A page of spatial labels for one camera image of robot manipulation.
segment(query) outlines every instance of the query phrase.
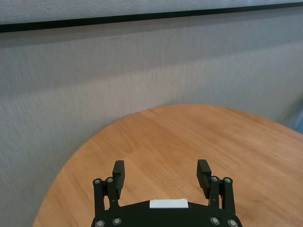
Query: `screw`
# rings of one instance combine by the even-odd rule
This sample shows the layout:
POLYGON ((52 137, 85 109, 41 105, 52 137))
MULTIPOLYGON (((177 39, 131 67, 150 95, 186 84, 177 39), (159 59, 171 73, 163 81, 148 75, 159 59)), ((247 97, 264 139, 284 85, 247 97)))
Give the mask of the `screw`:
POLYGON ((99 220, 95 223, 95 227, 103 227, 105 225, 105 221, 99 220))
POLYGON ((114 225, 114 226, 120 225, 121 222, 122 222, 122 219, 121 219, 121 218, 115 218, 115 219, 113 220, 113 225, 114 225))
POLYGON ((211 217, 210 218, 211 223, 213 223, 214 225, 219 225, 220 224, 220 220, 217 217, 211 217))
POLYGON ((238 227, 238 223, 233 219, 229 219, 227 222, 231 227, 238 227))

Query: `gray wall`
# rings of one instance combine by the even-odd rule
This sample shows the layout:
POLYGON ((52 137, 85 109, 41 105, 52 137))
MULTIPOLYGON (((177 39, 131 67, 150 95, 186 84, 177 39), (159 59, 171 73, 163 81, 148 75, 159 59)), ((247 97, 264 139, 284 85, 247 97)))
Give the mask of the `gray wall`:
POLYGON ((286 123, 302 21, 292 8, 0 34, 1 226, 31 226, 78 147, 134 112, 213 104, 286 123))
POLYGON ((196 9, 302 2, 302 0, 0 0, 0 24, 108 17, 196 9))

